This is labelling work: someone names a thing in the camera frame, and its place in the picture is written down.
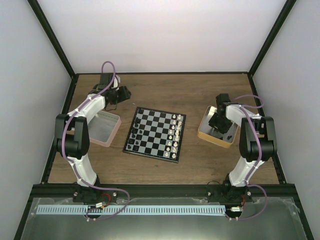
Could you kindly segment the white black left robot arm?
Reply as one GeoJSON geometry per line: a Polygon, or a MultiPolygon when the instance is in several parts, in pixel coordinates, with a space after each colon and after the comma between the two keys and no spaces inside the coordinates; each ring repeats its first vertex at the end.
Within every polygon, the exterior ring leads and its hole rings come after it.
{"type": "Polygon", "coordinates": [[[126,86],[120,86],[115,73],[101,73],[86,99],[67,114],[59,114],[55,119],[53,146],[56,152],[70,164],[76,182],[86,187],[84,195],[89,201],[97,202],[102,191],[113,188],[100,186],[98,175],[94,172],[88,151],[90,148],[89,123],[107,105],[117,105],[130,99],[131,92],[126,86]]]}

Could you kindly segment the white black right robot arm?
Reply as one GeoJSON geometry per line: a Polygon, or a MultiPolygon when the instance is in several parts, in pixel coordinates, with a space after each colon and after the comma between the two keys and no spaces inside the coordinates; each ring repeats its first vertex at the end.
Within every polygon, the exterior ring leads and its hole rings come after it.
{"type": "Polygon", "coordinates": [[[232,202],[245,188],[253,186],[249,184],[250,178],[277,152],[275,122],[270,116],[247,110],[248,105],[231,101],[227,93],[217,95],[215,100],[216,111],[208,121],[213,130],[212,143],[226,148],[228,131],[232,126],[240,128],[240,158],[222,183],[223,198],[232,202]]]}

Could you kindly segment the magnetic chess board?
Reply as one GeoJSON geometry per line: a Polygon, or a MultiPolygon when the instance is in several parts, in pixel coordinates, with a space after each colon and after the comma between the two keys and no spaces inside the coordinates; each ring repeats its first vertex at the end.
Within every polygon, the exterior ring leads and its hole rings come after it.
{"type": "Polygon", "coordinates": [[[130,125],[123,152],[172,163],[178,163],[187,116],[145,107],[137,107],[130,125]],[[140,119],[135,127],[136,118],[140,119]]]}

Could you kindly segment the gold metal tin tray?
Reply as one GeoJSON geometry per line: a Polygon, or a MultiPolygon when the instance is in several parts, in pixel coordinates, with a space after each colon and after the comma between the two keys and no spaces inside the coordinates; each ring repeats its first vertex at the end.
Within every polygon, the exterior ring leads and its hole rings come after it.
{"type": "Polygon", "coordinates": [[[207,107],[201,120],[201,123],[198,127],[197,136],[200,139],[203,139],[207,142],[228,149],[234,143],[235,136],[238,131],[238,126],[235,123],[233,123],[228,132],[225,134],[222,134],[214,128],[210,127],[209,120],[211,119],[213,114],[216,113],[216,111],[217,108],[215,106],[210,105],[207,107]],[[232,135],[232,138],[230,140],[227,140],[227,137],[230,135],[232,135]]]}

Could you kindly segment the pink metal tin tray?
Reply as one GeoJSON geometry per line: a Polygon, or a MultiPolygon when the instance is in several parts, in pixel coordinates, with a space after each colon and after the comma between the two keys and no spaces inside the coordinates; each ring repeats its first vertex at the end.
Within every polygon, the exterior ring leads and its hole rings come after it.
{"type": "Polygon", "coordinates": [[[88,124],[90,142],[109,147],[121,123],[121,118],[118,115],[100,110],[88,124]]]}

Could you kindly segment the black enclosure frame post left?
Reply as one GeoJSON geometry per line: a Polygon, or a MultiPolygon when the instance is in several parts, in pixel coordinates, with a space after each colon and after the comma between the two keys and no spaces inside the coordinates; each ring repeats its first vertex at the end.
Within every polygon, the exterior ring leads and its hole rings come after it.
{"type": "Polygon", "coordinates": [[[40,25],[42,26],[46,36],[48,37],[50,43],[52,44],[55,52],[57,53],[60,61],[62,62],[65,70],[67,71],[68,75],[73,78],[76,74],[73,70],[56,34],[54,33],[45,13],[39,2],[37,0],[27,0],[28,4],[30,5],[31,9],[33,10],[37,20],[39,21],[40,25]]]}

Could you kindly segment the black enclosure frame post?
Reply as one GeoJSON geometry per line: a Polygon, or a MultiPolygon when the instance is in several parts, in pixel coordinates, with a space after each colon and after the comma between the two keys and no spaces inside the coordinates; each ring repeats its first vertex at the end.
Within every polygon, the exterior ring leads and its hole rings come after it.
{"type": "Polygon", "coordinates": [[[281,11],[279,12],[271,30],[269,31],[261,49],[259,50],[251,68],[249,69],[249,75],[254,76],[257,72],[260,64],[262,63],[264,57],[266,56],[268,50],[272,46],[275,38],[277,37],[280,29],[282,28],[283,24],[285,23],[287,17],[289,16],[291,10],[293,9],[297,0],[286,0],[281,11]]]}
{"type": "Polygon", "coordinates": [[[45,13],[39,2],[37,0],[27,0],[28,4],[30,5],[31,9],[33,10],[37,20],[39,21],[40,25],[42,26],[46,36],[48,37],[50,43],[52,44],[55,52],[57,53],[60,61],[62,62],[65,70],[67,71],[68,75],[73,78],[76,74],[73,70],[56,34],[54,33],[45,13]]]}

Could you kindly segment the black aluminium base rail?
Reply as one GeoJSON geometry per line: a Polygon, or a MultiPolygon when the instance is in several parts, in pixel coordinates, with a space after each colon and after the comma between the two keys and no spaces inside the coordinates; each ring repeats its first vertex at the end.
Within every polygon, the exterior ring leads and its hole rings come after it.
{"type": "MultiPolygon", "coordinates": [[[[129,193],[134,198],[207,198],[210,202],[238,202],[241,196],[246,199],[262,197],[257,187],[234,187],[219,184],[103,184],[111,196],[111,201],[126,199],[129,193]]],[[[72,198],[78,203],[94,203],[104,191],[72,183],[35,184],[28,201],[34,198],[72,198]]]]}

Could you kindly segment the black enclosure frame post right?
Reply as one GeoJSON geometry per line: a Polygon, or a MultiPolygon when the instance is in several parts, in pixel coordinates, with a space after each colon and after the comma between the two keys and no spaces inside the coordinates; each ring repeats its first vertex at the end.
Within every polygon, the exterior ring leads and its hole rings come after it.
{"type": "Polygon", "coordinates": [[[280,29],[282,28],[283,24],[285,23],[287,17],[289,16],[291,10],[293,9],[297,0],[286,0],[281,11],[279,12],[271,30],[269,31],[261,49],[259,50],[251,68],[249,69],[249,75],[254,76],[257,72],[260,64],[262,63],[264,57],[266,56],[268,50],[272,46],[275,38],[277,37],[280,29]]]}

